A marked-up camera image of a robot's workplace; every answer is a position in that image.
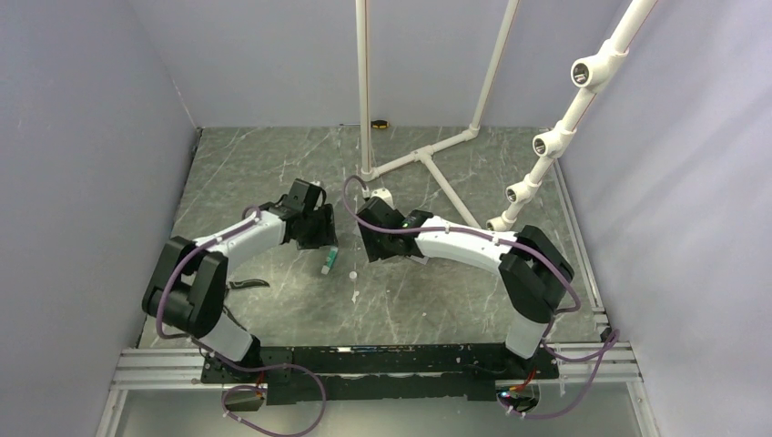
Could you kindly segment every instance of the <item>small object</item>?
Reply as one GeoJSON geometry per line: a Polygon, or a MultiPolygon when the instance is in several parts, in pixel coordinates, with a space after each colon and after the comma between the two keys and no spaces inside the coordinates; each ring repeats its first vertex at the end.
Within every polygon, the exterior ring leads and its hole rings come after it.
{"type": "Polygon", "coordinates": [[[338,246],[332,246],[330,253],[327,254],[327,259],[324,261],[324,265],[321,266],[321,274],[326,275],[330,273],[332,265],[335,264],[335,259],[338,257],[338,246]]]}
{"type": "MultiPolygon", "coordinates": [[[[359,126],[360,123],[340,123],[338,126],[359,126]]],[[[386,120],[372,120],[370,127],[373,129],[385,129],[389,127],[389,122],[386,120]]]]}
{"type": "Polygon", "coordinates": [[[372,120],[370,122],[370,127],[373,129],[385,129],[386,127],[389,127],[389,122],[386,120],[372,120]]]}
{"type": "Polygon", "coordinates": [[[408,257],[408,259],[412,259],[413,261],[415,261],[415,262],[417,262],[417,263],[419,263],[419,264],[421,264],[423,266],[425,266],[426,263],[429,262],[429,257],[419,258],[419,257],[416,257],[414,255],[410,255],[408,257]]]}
{"type": "Polygon", "coordinates": [[[384,202],[386,202],[386,205],[389,205],[392,209],[394,209],[394,196],[391,195],[391,192],[388,189],[386,188],[374,189],[370,193],[370,197],[381,198],[384,202]]]}
{"type": "Polygon", "coordinates": [[[229,290],[244,290],[256,287],[270,287],[270,284],[263,279],[232,280],[228,282],[229,290]]]}

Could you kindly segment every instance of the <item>screwdriver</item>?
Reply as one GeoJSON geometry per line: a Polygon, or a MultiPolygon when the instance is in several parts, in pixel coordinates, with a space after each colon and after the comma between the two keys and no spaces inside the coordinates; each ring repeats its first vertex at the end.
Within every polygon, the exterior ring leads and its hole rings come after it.
{"type": "MultiPolygon", "coordinates": [[[[359,126],[360,123],[340,123],[338,126],[359,126]]],[[[389,122],[386,120],[372,120],[370,127],[373,129],[385,129],[389,127],[389,122]]]]}

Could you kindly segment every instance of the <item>gray marble floor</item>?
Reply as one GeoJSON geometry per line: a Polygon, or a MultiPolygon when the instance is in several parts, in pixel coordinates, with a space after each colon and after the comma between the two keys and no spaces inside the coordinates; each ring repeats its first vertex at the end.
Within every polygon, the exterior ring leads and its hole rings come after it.
{"type": "MultiPolygon", "coordinates": [[[[385,163],[461,130],[373,130],[375,160],[385,163]]],[[[507,206],[503,188],[522,179],[535,162],[530,144],[536,132],[483,128],[475,140],[435,156],[480,223],[501,213],[507,206]]],[[[360,159],[357,127],[205,129],[173,234],[191,239],[209,235],[237,221],[245,206],[278,200],[294,178],[321,180],[335,207],[340,241],[330,274],[320,273],[327,250],[297,251],[289,244],[258,255],[233,275],[270,284],[268,289],[234,291],[227,299],[238,320],[263,344],[503,341],[513,308],[494,275],[443,259],[432,259],[426,266],[409,259],[368,263],[354,220],[341,204],[342,180],[357,171],[360,159]],[[356,280],[350,279],[352,271],[358,273],[356,280]]],[[[421,164],[395,170],[371,186],[388,188],[403,212],[422,208],[463,223],[421,164]]],[[[597,341],[583,272],[552,172],[515,229],[526,224],[541,228],[577,270],[573,284],[583,309],[558,319],[551,340],[597,341]]],[[[188,346],[184,340],[159,340],[148,318],[140,347],[182,346],[188,346]]]]}

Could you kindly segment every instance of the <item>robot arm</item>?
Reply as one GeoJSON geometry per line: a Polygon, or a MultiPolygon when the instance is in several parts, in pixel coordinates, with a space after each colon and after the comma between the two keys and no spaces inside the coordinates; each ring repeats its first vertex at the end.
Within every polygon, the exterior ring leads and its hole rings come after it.
{"type": "MultiPolygon", "coordinates": [[[[357,216],[372,225],[386,229],[470,229],[434,216],[431,212],[417,209],[405,217],[379,197],[370,198],[357,216]]],[[[515,318],[505,344],[509,351],[524,361],[535,353],[565,294],[565,289],[538,260],[518,249],[499,244],[498,240],[517,240],[541,252],[569,280],[574,276],[573,269],[557,248],[541,230],[533,226],[526,226],[517,234],[484,231],[493,237],[493,241],[460,232],[384,234],[362,225],[360,232],[370,262],[397,255],[445,258],[498,275],[515,309],[515,318]]]]}
{"type": "Polygon", "coordinates": [[[298,249],[337,245],[332,205],[318,185],[295,179],[289,193],[247,215],[235,225],[213,235],[188,240],[170,239],[147,286],[142,310],[156,317],[161,296],[173,271],[196,247],[217,239],[201,250],[175,278],[168,294],[163,322],[174,326],[242,367],[259,367],[260,341],[224,312],[226,279],[243,262],[268,249],[297,242],[298,249]],[[234,230],[247,227],[235,235],[234,230]]]}

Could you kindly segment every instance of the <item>white wall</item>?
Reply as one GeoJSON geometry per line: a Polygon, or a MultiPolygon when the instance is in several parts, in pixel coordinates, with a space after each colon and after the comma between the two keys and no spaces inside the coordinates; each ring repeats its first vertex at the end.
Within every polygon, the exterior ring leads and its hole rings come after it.
{"type": "Polygon", "coordinates": [[[93,435],[195,129],[128,2],[0,2],[0,434],[93,435]]]}
{"type": "MultiPolygon", "coordinates": [[[[130,0],[199,126],[358,121],[353,0],[130,0]]],[[[472,119],[507,0],[371,0],[373,117],[472,119]]],[[[623,0],[523,0],[483,123],[562,115],[623,0]]]]}
{"type": "Polygon", "coordinates": [[[562,159],[664,436],[772,435],[772,5],[659,2],[562,159]]]}

